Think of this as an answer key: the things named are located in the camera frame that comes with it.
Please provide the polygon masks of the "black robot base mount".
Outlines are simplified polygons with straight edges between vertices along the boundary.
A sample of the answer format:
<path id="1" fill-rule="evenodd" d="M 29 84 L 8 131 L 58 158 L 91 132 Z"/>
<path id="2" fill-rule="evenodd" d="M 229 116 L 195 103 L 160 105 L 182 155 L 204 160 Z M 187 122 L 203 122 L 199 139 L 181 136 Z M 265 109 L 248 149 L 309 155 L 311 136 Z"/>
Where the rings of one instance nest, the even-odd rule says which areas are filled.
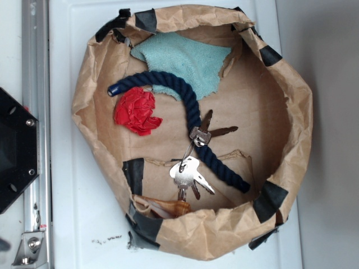
<path id="1" fill-rule="evenodd" d="M 1 89 L 1 213 L 39 175 L 38 120 Z"/>

